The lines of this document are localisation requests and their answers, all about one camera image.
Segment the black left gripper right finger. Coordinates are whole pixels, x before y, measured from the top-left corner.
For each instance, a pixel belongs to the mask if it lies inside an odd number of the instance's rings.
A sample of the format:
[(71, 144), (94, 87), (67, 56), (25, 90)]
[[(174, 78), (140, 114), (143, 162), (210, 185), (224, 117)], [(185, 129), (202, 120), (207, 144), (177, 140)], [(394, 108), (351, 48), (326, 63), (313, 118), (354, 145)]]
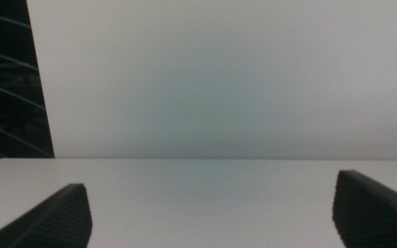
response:
[(339, 171), (332, 220), (347, 248), (397, 248), (397, 192), (360, 172)]

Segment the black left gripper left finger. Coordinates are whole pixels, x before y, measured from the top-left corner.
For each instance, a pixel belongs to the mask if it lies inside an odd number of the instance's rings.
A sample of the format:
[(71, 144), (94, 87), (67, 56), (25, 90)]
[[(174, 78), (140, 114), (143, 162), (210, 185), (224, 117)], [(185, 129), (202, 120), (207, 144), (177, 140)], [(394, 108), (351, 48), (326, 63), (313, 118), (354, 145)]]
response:
[(91, 233), (87, 189), (71, 183), (0, 228), (0, 248), (86, 248)]

